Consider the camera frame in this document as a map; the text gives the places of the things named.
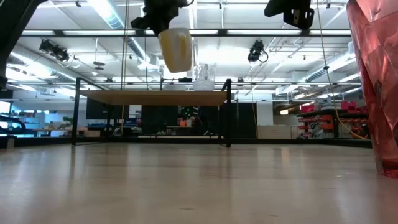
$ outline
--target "fluorescent light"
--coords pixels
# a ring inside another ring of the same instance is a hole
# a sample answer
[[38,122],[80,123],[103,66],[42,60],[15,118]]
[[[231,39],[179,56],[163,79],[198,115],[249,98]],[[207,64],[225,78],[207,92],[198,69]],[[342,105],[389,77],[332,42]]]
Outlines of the fluorescent light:
[[87,2],[104,19],[110,19],[116,14],[107,0],[87,0]]
[[280,115],[288,115],[288,114],[289,114],[289,110],[280,111]]
[[355,89],[352,89],[352,90],[348,90],[348,91],[345,92],[345,93],[354,93],[354,92],[356,92],[356,91],[358,91],[358,90],[362,90],[362,87],[355,88]]
[[229,35],[300,35],[301,30],[228,30]]
[[25,30],[22,35],[55,35],[52,30]]
[[217,35],[218,30],[189,30],[191,35]]
[[21,90],[27,90],[27,91],[36,91],[34,88],[27,86],[27,85],[23,85],[23,84],[19,84],[19,85],[11,85],[8,84],[8,86],[14,87],[14,88],[19,88]]
[[139,70],[144,71],[146,69],[148,70],[158,70],[159,66],[149,64],[149,63],[141,63],[140,65],[137,66]]
[[328,96],[333,97],[333,94],[331,94],[331,93],[323,94],[323,95],[318,96],[318,98],[328,98]]
[[[65,35],[124,35],[124,30],[65,30]],[[136,31],[128,30],[127,35],[135,35]]]
[[193,24],[193,10],[194,10],[193,8],[189,9],[189,27],[191,29],[195,28],[195,26]]
[[155,35],[154,31],[152,30],[145,30],[146,35]]
[[[321,35],[321,30],[311,30],[310,35]],[[350,30],[322,30],[322,35],[351,35]]]
[[66,88],[57,88],[56,89],[57,93],[63,94],[65,96],[72,96],[75,97],[76,91],[75,90],[69,90]]
[[350,75],[350,76],[348,76],[348,77],[345,77],[345,78],[339,80],[338,82],[347,82],[347,81],[354,80],[355,78],[358,78],[358,77],[359,77],[359,74],[357,73],[357,74],[354,74],[354,75]]

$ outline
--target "overhead camera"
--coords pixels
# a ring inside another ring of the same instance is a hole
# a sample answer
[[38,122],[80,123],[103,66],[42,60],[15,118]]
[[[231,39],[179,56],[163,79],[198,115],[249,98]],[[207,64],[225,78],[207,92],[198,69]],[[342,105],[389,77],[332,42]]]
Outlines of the overhead camera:
[[68,49],[63,49],[59,45],[51,43],[49,40],[42,40],[39,50],[45,54],[50,54],[55,57],[58,61],[67,62],[69,61]]
[[267,17],[284,14],[284,22],[302,30],[312,26],[315,11],[310,8],[311,0],[270,0],[264,10]]
[[[267,56],[267,58],[265,60],[260,60],[260,58],[263,55]],[[253,44],[253,47],[250,48],[248,60],[249,60],[249,62],[260,61],[262,63],[265,63],[268,61],[268,54],[264,50],[264,44],[262,43],[262,40],[256,40],[255,43]]]
[[170,21],[178,16],[178,10],[191,5],[187,0],[144,0],[145,16],[131,21],[131,27],[136,29],[148,29],[158,35],[169,28]]

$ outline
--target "yellow cup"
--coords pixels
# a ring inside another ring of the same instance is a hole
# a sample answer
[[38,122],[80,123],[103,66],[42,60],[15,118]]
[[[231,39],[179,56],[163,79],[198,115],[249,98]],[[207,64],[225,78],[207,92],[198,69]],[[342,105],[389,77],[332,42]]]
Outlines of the yellow cup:
[[192,38],[189,29],[167,29],[158,37],[170,72],[186,72],[192,69]]

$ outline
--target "wooden tabletop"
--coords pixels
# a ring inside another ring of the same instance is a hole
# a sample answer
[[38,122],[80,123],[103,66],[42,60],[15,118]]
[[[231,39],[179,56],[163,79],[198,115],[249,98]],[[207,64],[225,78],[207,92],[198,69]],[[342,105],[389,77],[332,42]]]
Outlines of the wooden tabletop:
[[83,90],[83,96],[108,105],[220,106],[226,91]]

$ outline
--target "box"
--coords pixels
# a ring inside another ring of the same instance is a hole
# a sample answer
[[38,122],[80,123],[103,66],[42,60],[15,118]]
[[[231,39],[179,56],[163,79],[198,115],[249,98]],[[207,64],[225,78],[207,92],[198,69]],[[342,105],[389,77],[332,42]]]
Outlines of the box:
[[86,137],[101,137],[101,131],[85,131]]

